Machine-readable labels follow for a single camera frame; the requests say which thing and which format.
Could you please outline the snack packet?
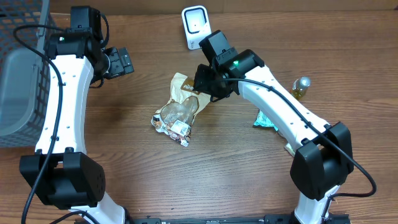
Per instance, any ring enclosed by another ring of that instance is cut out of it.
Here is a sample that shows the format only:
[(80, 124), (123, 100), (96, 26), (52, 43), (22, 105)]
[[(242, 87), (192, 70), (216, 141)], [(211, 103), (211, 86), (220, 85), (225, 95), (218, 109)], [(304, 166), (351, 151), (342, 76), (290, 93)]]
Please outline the snack packet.
[(158, 133), (187, 147), (195, 117), (209, 102), (210, 95), (195, 91), (191, 78), (176, 73), (170, 82), (169, 101), (155, 112), (150, 122)]

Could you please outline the teal tissue pack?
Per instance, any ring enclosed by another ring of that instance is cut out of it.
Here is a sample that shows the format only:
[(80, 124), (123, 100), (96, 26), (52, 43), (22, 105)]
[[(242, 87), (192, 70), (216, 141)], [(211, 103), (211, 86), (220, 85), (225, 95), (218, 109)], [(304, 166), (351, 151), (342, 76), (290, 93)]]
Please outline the teal tissue pack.
[(296, 150), (295, 150), (289, 143), (287, 143), (287, 144), (284, 146), (284, 149), (285, 149), (292, 157), (295, 156)]
[(259, 110), (253, 126), (255, 128), (273, 128), (275, 131), (279, 130), (278, 127), (261, 110)]

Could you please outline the yellow liquid bottle silver cap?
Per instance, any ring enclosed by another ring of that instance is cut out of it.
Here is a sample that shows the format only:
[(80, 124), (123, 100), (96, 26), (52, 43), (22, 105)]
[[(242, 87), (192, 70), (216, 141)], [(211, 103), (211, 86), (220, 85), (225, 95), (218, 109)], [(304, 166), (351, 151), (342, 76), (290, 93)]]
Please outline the yellow liquid bottle silver cap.
[(290, 93), (296, 100), (300, 100), (305, 96), (310, 85), (311, 79), (309, 77), (298, 78), (294, 81)]

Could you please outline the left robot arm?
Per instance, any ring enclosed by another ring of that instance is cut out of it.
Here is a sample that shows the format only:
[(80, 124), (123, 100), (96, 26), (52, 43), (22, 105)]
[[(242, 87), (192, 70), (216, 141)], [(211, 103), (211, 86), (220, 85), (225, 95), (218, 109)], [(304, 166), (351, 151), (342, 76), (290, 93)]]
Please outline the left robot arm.
[(132, 73), (125, 48), (108, 47), (109, 24), (89, 6), (73, 6), (67, 29), (53, 28), (40, 54), (50, 67), (50, 90), (44, 126), (19, 170), (30, 196), (44, 205), (79, 215), (84, 223), (131, 223), (126, 208), (106, 193), (104, 169), (86, 153), (84, 124), (90, 88)]

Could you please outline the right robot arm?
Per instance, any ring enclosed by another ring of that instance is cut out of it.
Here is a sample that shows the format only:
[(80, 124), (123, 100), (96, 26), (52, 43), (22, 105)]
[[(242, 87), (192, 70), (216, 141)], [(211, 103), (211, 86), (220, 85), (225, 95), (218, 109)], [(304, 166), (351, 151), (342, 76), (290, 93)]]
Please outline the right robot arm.
[(329, 197), (352, 173), (351, 133), (341, 122), (330, 125), (306, 109), (273, 76), (252, 50), (241, 53), (217, 30), (199, 43), (208, 65), (199, 65), (194, 89), (218, 101), (232, 93), (259, 108), (290, 144), (290, 176), (300, 195), (290, 214), (267, 214), (264, 223), (349, 223), (348, 215), (328, 211)]

